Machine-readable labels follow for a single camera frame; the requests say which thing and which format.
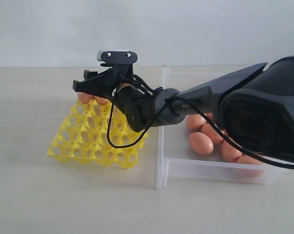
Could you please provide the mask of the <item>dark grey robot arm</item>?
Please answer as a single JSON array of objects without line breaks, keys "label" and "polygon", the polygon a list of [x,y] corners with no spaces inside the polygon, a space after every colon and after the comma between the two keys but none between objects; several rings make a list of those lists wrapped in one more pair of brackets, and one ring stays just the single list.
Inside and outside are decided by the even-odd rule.
[{"label": "dark grey robot arm", "polygon": [[259,63],[185,91],[151,89],[132,63],[104,61],[107,70],[84,71],[73,90],[108,99],[130,128],[174,125],[199,114],[226,142],[261,162],[294,170],[294,56]]}]

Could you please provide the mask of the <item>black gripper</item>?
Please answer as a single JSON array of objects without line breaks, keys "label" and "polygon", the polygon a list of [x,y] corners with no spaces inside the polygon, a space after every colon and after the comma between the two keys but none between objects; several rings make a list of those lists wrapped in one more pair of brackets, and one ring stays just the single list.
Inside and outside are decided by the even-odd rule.
[{"label": "black gripper", "polygon": [[75,92],[106,98],[115,105],[140,102],[147,95],[147,87],[141,77],[133,72],[111,69],[103,72],[84,70],[84,81],[73,81]]}]

